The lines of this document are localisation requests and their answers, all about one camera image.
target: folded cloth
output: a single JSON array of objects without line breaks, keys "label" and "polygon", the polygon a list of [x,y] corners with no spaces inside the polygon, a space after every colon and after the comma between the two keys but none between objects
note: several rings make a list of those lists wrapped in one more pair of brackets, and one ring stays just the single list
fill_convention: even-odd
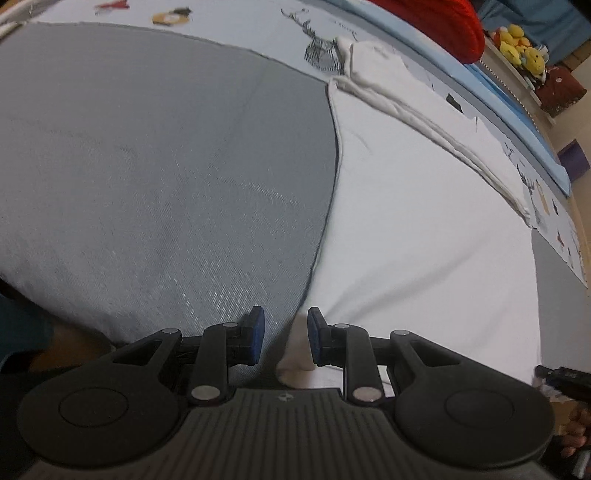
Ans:
[{"label": "folded cloth", "polygon": [[530,225],[519,172],[483,122],[469,119],[416,81],[386,45],[337,39],[344,76],[338,88],[421,132],[477,171]]},{"label": "folded cloth", "polygon": [[382,338],[412,330],[530,382],[540,327],[517,171],[480,124],[466,135],[468,119],[388,64],[405,70],[389,52],[375,44],[347,51],[346,76],[329,83],[335,193],[279,379],[299,388],[340,385],[337,369],[314,369],[311,359],[306,312],[317,306],[329,324]]}]

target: plush toy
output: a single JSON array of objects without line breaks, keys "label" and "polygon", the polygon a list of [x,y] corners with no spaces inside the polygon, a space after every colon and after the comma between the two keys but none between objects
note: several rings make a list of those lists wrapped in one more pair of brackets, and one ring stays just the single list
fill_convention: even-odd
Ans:
[{"label": "plush toy", "polygon": [[523,28],[521,28],[519,25],[515,25],[514,23],[507,27],[507,31],[511,34],[511,37],[513,37],[516,40],[519,40],[525,35],[525,33],[523,32]]},{"label": "plush toy", "polygon": [[507,42],[501,41],[499,50],[503,56],[509,60],[509,63],[515,67],[521,67],[521,57],[519,56],[519,52],[517,51],[516,47],[509,45]]},{"label": "plush toy", "polygon": [[499,29],[499,39],[500,39],[500,41],[503,41],[513,47],[516,47],[517,44],[519,43],[519,40],[514,38],[513,35],[511,35],[505,27],[501,27]]},{"label": "plush toy", "polygon": [[541,77],[546,67],[541,53],[534,47],[527,47],[525,49],[521,63],[536,78]]}]

